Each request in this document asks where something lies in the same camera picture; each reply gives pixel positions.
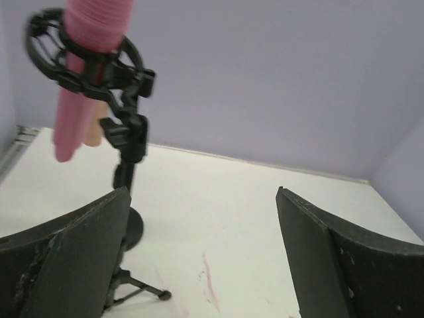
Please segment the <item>black tripod shock-mount stand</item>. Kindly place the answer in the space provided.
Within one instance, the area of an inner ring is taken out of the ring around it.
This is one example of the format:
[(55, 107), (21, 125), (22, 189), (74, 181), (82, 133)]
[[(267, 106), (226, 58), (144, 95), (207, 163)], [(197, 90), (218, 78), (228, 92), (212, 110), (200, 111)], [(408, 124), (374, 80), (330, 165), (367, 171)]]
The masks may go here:
[[(55, 56), (42, 56), (34, 46), (49, 30), (58, 31)], [(138, 114), (138, 98), (152, 95), (156, 74), (146, 69), (134, 44), (122, 39), (110, 53), (99, 53), (76, 44), (64, 28), (64, 11), (49, 8), (33, 14), (25, 28), (25, 48), (32, 63), (49, 79), (73, 93), (98, 99), (120, 123), (110, 118), (99, 121), (109, 144), (120, 152), (113, 188), (133, 184), (135, 167), (146, 155), (148, 119)]]

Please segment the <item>black round-base clip stand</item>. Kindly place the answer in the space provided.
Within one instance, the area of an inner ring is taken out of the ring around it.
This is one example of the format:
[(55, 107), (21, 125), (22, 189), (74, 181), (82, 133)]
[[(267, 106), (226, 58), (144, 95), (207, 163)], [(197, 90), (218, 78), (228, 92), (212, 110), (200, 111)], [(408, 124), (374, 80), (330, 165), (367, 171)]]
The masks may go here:
[(125, 233), (126, 250), (133, 249), (144, 234), (144, 222), (139, 212), (132, 207), (129, 210), (127, 228)]

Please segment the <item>peach microphone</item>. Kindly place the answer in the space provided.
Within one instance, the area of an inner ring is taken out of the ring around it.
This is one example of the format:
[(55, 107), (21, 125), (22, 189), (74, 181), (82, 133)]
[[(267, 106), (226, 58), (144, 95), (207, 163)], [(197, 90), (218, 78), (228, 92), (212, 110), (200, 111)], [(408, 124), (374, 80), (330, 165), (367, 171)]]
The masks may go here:
[(108, 117), (108, 106), (106, 102), (98, 101), (95, 106), (95, 112), (93, 113), (89, 129), (85, 136), (84, 144), (86, 146), (96, 147), (101, 144), (103, 140), (103, 130), (99, 121), (106, 117)]

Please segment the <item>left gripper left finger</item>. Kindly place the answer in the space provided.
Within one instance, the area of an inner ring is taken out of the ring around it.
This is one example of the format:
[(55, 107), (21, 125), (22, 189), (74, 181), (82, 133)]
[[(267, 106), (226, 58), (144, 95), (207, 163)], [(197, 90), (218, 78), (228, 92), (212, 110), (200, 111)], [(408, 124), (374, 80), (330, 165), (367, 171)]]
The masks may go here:
[(2, 317), (100, 317), (131, 197), (126, 188), (1, 238)]

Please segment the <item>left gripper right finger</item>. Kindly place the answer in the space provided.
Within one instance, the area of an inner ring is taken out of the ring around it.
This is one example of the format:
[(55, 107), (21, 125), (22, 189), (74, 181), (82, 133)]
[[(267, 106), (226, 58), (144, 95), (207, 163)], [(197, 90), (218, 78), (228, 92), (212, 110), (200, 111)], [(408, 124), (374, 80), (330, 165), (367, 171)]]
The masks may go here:
[(423, 246), (369, 231), (284, 187), (276, 205), (302, 317), (423, 316)]

